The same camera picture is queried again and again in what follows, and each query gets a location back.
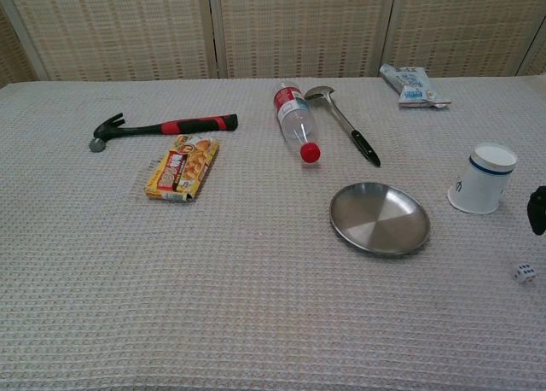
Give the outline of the black red claw hammer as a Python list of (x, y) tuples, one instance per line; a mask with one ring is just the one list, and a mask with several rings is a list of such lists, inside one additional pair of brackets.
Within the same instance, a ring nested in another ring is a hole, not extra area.
[(187, 135), (206, 131), (234, 131), (238, 126), (237, 114), (209, 116), (203, 118), (171, 120), (155, 125), (123, 127), (123, 114), (118, 113), (101, 123), (93, 132), (90, 151), (102, 152), (106, 142), (121, 137), (141, 135)]

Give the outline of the white die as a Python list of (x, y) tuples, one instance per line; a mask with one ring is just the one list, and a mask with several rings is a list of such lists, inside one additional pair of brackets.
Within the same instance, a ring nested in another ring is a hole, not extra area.
[(514, 268), (513, 278), (518, 283), (528, 283), (537, 275), (536, 270), (527, 262), (521, 262)]

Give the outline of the woven bamboo screen panel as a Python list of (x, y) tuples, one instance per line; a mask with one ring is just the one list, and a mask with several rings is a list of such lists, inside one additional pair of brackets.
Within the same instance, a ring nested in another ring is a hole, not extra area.
[(0, 4), (0, 89), (9, 84), (36, 79), (26, 52)]
[(208, 0), (0, 0), (42, 81), (208, 79)]
[(538, 28), (516, 74), (528, 76), (543, 73), (546, 73), (546, 20)]
[(546, 0), (392, 0), (381, 60), (432, 78), (514, 76)]
[(394, 0), (208, 0), (217, 75), (374, 77)]

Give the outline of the white paper cup blue stripe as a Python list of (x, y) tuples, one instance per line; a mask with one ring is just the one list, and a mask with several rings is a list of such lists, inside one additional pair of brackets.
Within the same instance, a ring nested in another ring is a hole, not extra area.
[(452, 207), (472, 214), (495, 212), (515, 169), (518, 157), (498, 143), (480, 143), (447, 192)]

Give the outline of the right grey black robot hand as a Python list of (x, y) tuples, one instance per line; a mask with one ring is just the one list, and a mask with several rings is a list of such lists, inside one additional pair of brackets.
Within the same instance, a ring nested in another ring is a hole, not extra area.
[(532, 231), (541, 236), (546, 232), (546, 185), (531, 193), (527, 203), (527, 216)]

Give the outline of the white blue snack bag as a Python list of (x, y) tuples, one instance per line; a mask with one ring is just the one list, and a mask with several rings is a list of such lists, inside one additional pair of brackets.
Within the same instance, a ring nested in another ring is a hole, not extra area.
[(383, 63), (380, 76), (399, 94), (398, 104), (404, 108), (446, 108), (451, 100), (433, 87), (423, 67), (394, 67)]

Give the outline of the beige waffle tablecloth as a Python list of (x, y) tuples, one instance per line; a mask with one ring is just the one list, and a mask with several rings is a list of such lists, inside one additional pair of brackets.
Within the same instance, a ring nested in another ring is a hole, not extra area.
[[(398, 107), (381, 79), (328, 79), (377, 151), (323, 109), (322, 156), (284, 143), (272, 79), (27, 82), (0, 90), (0, 391), (546, 391), (546, 76), (436, 79), (449, 108)], [(94, 130), (237, 114), (193, 201), (146, 197), (178, 135)], [(447, 192), (480, 143), (516, 153), (498, 209)], [(412, 254), (352, 246), (329, 217), (356, 183), (413, 196)], [(513, 278), (529, 263), (528, 283)]]

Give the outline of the yellow curry box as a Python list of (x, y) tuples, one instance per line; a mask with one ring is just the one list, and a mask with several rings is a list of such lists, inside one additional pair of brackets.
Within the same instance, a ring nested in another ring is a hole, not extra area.
[(219, 149), (214, 137), (178, 135), (144, 187), (146, 197), (166, 201), (193, 201)]

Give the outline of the round steel plate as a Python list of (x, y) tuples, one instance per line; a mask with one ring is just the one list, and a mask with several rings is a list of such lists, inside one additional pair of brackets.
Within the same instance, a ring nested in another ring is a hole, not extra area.
[(378, 256), (412, 254), (430, 236), (425, 208), (412, 195), (382, 183), (356, 183), (337, 191), (329, 217), (346, 242)]

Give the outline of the clear plastic bottle red cap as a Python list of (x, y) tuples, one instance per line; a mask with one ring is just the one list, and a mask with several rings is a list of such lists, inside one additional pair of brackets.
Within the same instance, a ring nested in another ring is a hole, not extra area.
[(317, 122), (299, 87), (290, 81), (279, 81), (274, 89), (276, 118), (290, 151), (304, 164), (319, 161)]

